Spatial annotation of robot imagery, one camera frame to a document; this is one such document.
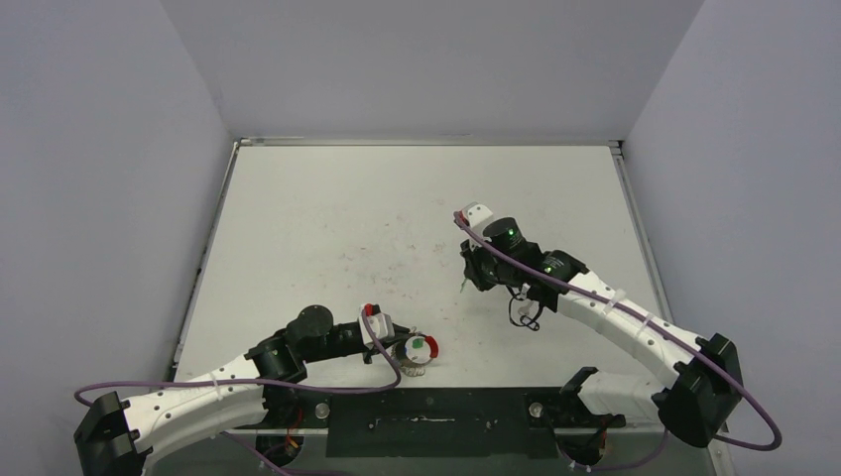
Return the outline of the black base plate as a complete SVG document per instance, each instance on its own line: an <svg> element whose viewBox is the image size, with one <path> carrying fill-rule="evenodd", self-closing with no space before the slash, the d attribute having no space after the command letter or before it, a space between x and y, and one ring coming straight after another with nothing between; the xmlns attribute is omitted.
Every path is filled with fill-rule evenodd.
<svg viewBox="0 0 841 476"><path fill-rule="evenodd" d="M408 388L366 395L285 391L255 424L262 433L326 433L329 457L556 455L593 450L623 416L591 413L556 387Z"/></svg>

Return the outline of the large keyring with red sleeve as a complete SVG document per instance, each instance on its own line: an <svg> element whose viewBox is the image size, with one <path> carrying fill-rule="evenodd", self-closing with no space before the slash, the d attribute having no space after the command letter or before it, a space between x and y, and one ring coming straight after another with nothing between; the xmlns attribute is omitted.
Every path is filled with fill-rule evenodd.
<svg viewBox="0 0 841 476"><path fill-rule="evenodd" d="M414 348L413 340L422 339L422 348ZM391 350L392 358L397 362L399 370L407 377L421 377L439 355L439 345L432 337L425 334L418 334L406 341L396 343Z"/></svg>

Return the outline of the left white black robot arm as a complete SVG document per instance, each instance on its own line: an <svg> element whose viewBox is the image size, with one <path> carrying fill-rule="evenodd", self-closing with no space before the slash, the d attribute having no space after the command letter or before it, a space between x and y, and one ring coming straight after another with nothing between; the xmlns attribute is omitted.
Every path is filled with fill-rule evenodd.
<svg viewBox="0 0 841 476"><path fill-rule="evenodd" d="M436 341L399 326L376 304L356 320L337 324L314 304L244 354L186 382L152 385L151 393L122 398L117 384L90 402L73 435L85 475L141 475L159 459L232 428L266 422L280 427L302 416L299 398L306 364L381 354L398 378L422 374L437 358Z"/></svg>

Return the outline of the aluminium frame rail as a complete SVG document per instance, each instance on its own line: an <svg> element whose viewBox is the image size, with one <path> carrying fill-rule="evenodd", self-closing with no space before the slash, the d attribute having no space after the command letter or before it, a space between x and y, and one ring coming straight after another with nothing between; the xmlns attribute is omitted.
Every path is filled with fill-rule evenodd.
<svg viewBox="0 0 841 476"><path fill-rule="evenodd" d="M716 395L710 389L695 391L674 387L655 394L629 383L587 381L569 390L572 400L595 415L618 414L657 420L674 435L701 445L722 426L739 402L732 392ZM130 399L126 410L129 427L149 443L165 440L199 440L235 426L265 418L267 398L258 385L161 390Z"/></svg>

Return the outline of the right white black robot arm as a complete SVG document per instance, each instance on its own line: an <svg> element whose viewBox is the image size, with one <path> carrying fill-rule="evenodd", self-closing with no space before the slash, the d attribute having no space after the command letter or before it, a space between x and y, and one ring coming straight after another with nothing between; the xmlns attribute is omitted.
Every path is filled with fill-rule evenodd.
<svg viewBox="0 0 841 476"><path fill-rule="evenodd" d="M512 217L463 209L453 221L468 236L459 252L466 282L480 292L503 288L521 303L509 315L513 325L538 331L544 313L562 314L647 369L646 377L581 369L562 388L567 421L619 415L656 421L694 447L724 440L728 417L746 398L732 340L703 337L647 311L580 260L526 240Z"/></svg>

